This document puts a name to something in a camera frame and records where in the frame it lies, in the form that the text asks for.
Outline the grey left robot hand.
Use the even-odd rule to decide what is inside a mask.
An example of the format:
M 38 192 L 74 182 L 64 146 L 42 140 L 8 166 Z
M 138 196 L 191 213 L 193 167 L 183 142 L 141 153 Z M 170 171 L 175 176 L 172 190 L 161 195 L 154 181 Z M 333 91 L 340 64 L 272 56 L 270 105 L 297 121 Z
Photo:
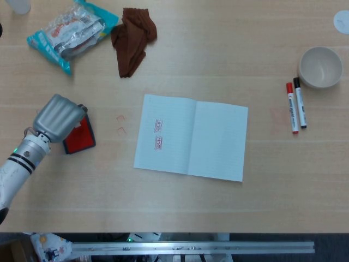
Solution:
M 62 142 L 85 117 L 88 109 L 59 94 L 55 94 L 39 111 L 32 127 L 49 138 L 51 143 Z

